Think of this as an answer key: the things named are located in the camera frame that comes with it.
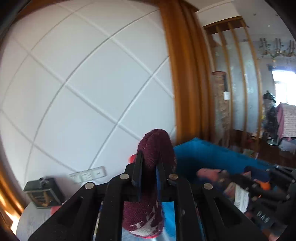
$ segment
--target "bright window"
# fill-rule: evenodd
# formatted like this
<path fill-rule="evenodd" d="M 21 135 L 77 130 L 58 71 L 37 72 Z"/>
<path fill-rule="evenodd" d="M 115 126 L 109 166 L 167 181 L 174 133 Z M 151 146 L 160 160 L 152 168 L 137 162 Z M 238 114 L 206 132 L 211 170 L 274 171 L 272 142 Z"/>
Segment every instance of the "bright window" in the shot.
<path fill-rule="evenodd" d="M 296 105 L 296 74 L 292 71 L 273 71 L 276 105 L 280 102 Z"/>

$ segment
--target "black box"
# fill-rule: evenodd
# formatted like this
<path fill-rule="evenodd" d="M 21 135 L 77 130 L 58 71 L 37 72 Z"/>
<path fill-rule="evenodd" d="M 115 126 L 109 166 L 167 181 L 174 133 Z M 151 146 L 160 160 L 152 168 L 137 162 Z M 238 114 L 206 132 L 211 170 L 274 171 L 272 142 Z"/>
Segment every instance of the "black box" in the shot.
<path fill-rule="evenodd" d="M 40 178 L 39 180 L 29 181 L 24 192 L 28 194 L 37 208 L 60 206 L 65 201 L 65 197 L 54 178 Z"/>

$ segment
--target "paper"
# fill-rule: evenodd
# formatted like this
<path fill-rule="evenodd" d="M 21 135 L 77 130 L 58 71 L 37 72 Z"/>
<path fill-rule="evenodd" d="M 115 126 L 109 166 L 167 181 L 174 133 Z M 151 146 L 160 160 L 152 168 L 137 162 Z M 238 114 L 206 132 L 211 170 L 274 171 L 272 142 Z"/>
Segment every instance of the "paper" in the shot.
<path fill-rule="evenodd" d="M 243 213 L 246 212 L 249 205 L 249 192 L 242 189 L 240 185 L 235 185 L 234 205 Z"/>
<path fill-rule="evenodd" d="M 229 91 L 224 91 L 223 95 L 224 95 L 224 100 L 230 100 L 230 92 Z"/>

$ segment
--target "patterned cloth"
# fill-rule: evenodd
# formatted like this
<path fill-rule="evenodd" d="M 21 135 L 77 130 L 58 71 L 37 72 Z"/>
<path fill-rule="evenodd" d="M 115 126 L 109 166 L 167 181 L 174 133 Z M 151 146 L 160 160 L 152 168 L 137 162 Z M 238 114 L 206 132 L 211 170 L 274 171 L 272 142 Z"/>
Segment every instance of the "patterned cloth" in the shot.
<path fill-rule="evenodd" d="M 277 120 L 279 123 L 279 138 L 296 137 L 296 106 L 280 103 Z"/>

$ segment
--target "wall outlet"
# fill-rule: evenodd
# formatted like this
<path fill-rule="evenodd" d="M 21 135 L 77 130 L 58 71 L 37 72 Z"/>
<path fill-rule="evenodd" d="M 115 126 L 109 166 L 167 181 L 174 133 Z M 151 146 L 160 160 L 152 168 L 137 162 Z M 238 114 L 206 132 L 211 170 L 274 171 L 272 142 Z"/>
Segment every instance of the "wall outlet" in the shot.
<path fill-rule="evenodd" d="M 69 178 L 71 178 L 75 183 L 82 183 L 82 182 L 88 182 L 93 179 L 98 179 L 105 177 L 106 170 L 104 167 L 98 167 L 94 169 L 90 169 L 83 172 L 76 172 L 69 175 Z"/>

